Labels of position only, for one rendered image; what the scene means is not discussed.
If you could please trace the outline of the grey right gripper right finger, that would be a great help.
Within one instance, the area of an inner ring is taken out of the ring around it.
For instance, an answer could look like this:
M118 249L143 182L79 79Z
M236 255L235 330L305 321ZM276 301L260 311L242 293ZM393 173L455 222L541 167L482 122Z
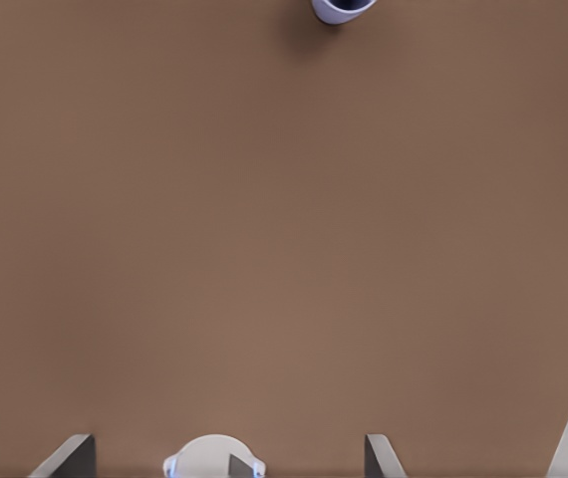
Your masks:
M407 478L406 471L385 434L365 436L365 478Z

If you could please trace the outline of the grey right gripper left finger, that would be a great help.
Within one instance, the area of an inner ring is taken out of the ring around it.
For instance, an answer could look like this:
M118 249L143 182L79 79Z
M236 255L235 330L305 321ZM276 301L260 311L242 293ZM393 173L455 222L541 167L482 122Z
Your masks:
M34 469L28 478L96 478L94 435L72 435Z

